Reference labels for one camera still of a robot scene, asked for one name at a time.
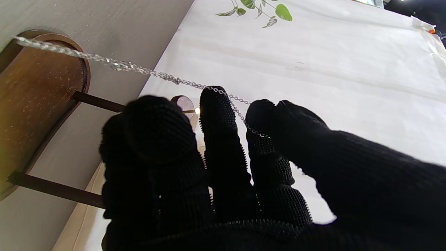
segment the chain link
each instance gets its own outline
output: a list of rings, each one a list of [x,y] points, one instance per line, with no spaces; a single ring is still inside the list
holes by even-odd
[[[23,37],[14,37],[17,40],[17,43],[21,46],[27,46],[27,47],[32,47],[32,48],[37,48],[40,50],[49,50],[49,51],[53,51],[53,52],[57,52],[57,53],[62,53],[68,56],[72,56],[72,57],[76,57],[76,58],[80,58],[80,59],[88,59],[88,60],[93,60],[99,63],[102,63],[104,65],[107,65],[109,67],[111,67],[113,70],[116,71],[132,71],[132,72],[138,72],[141,73],[143,75],[151,75],[151,76],[155,76],[170,82],[175,83],[176,85],[179,84],[184,84],[184,85],[188,85],[188,86],[192,86],[194,88],[200,89],[200,90],[204,90],[205,88],[210,89],[214,92],[218,92],[220,94],[226,95],[229,98],[229,102],[231,103],[232,109],[234,110],[234,112],[240,117],[240,119],[243,121],[243,123],[246,125],[246,128],[248,130],[250,130],[252,133],[259,135],[260,137],[268,137],[268,135],[263,134],[255,129],[253,129],[245,120],[245,117],[242,115],[242,113],[239,111],[239,109],[235,106],[234,102],[232,101],[232,99],[237,100],[243,104],[251,104],[250,102],[239,98],[237,96],[234,96],[232,94],[228,94],[223,90],[219,90],[217,88],[213,88],[210,86],[206,86],[206,85],[202,85],[202,84],[198,84],[195,82],[191,82],[188,80],[184,80],[181,79],[179,77],[176,77],[174,75],[171,74],[167,74],[164,72],[160,72],[160,71],[154,71],[154,70],[150,70],[148,68],[145,67],[141,67],[138,66],[136,64],[133,64],[131,62],[125,62],[125,61],[120,61],[120,60],[116,60],[116,59],[109,59],[106,57],[102,57],[99,56],[97,54],[89,54],[89,53],[84,53],[81,51],[77,51],[77,50],[73,50],[64,46],[60,46],[60,45],[55,45],[53,43],[48,43],[48,42],[43,42],[43,41],[38,41],[38,40],[34,40],[34,39],[26,39]]]

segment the wooden spool holder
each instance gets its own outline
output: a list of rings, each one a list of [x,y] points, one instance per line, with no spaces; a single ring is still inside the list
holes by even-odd
[[[82,51],[70,38],[45,30],[20,37],[47,41]],[[0,54],[0,201],[18,186],[104,208],[101,195],[29,175],[45,146],[81,102],[113,112],[125,105],[87,94],[90,67],[86,59],[22,47],[11,41]],[[176,96],[195,129],[192,101]]]

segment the plant stem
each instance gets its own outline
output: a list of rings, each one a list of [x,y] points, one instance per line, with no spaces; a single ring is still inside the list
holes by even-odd
[[[275,9],[277,9],[276,7],[270,5],[268,2],[265,2],[265,3],[266,3],[267,5],[269,5],[269,6],[271,6],[271,7],[275,8]]]
[[[267,17],[269,17],[269,19],[271,19],[271,17],[268,16],[268,14],[266,14],[265,12],[263,12],[263,10],[259,9],[259,7],[256,6],[256,8],[257,8],[258,10],[260,10],[263,14],[265,14]]]

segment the black glove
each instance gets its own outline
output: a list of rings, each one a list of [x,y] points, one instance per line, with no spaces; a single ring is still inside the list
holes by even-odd
[[[194,246],[222,250],[441,250],[446,170],[281,101],[251,104],[254,186],[226,95],[200,100],[205,163],[181,109],[145,96],[104,126],[107,251]],[[337,220],[311,223],[288,159],[317,181]],[[208,192],[213,188],[213,201]]]
[[[305,200],[290,187],[289,162],[271,139],[247,134],[252,186],[228,97],[204,89],[200,110],[206,167],[187,117],[165,98],[144,96],[104,126],[99,149],[106,164],[104,217],[112,219],[107,251],[222,223],[252,228],[254,220],[263,219],[256,222],[266,232],[278,231],[271,221],[291,224],[283,233],[279,229],[282,238],[295,238],[311,224]],[[255,113],[247,114],[251,125]]]

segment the dark wooden dowel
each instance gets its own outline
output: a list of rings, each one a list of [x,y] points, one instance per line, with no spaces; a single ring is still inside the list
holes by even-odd
[[[101,99],[83,92],[74,92],[72,98],[79,102],[94,105],[109,111],[120,113],[124,111],[125,105]]]
[[[8,177],[14,185],[54,195],[70,201],[104,208],[102,196],[81,189],[72,188],[49,180],[44,180],[24,173],[15,172]]]

